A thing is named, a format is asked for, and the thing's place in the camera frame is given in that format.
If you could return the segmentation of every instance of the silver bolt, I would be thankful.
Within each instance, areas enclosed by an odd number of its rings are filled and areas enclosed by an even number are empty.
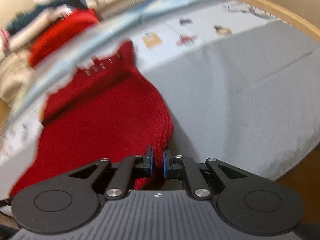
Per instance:
[[[112,188],[107,190],[107,195],[109,197],[119,197],[122,194],[122,191],[118,188]]]
[[[197,189],[195,195],[198,197],[207,197],[210,195],[210,191],[204,188]]]

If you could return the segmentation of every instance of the dark teal cloth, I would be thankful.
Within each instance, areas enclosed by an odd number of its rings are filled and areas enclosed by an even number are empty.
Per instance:
[[[33,12],[26,13],[18,16],[13,22],[7,25],[6,29],[10,35],[14,35],[19,30],[27,26],[34,18],[36,18],[44,9],[56,8],[60,5],[66,4],[69,7],[75,7],[79,9],[87,9],[87,3],[85,0],[55,0],[51,3],[38,5]]]

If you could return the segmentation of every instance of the mattress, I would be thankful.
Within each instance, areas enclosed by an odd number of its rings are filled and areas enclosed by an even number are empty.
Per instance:
[[[234,0],[201,1],[115,36],[78,68],[110,55],[124,39],[134,42],[138,69],[171,112],[173,154],[197,162],[215,157],[277,179],[319,143],[319,44],[276,17]],[[45,59],[37,78],[65,52]],[[45,100],[35,101],[29,113],[37,116]],[[22,115],[15,125],[25,120]],[[41,126],[34,131],[39,135]],[[35,156],[37,137],[29,142],[29,149],[2,160],[8,190],[19,177],[12,169],[18,166],[21,174]]]

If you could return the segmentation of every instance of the gray ribbed plate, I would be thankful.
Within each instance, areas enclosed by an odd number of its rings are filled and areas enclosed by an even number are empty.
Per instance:
[[[251,236],[239,232],[222,221],[209,202],[191,199],[185,190],[133,190],[123,200],[107,202],[93,221],[77,230],[61,235],[45,236],[22,229],[12,239],[298,240],[300,238],[292,232],[270,237]]]

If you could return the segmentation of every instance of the red garment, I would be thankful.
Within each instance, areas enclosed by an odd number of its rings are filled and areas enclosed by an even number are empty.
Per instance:
[[[100,158],[120,162],[143,155],[148,145],[154,146],[155,164],[162,165],[173,132],[168,109],[134,65],[132,42],[122,45],[118,55],[95,60],[90,76],[78,70],[69,85],[49,98],[36,161],[11,195]]]
[[[30,66],[34,67],[72,37],[97,23],[99,23],[99,20],[93,9],[75,10],[69,17],[51,26],[36,40],[31,49]]]

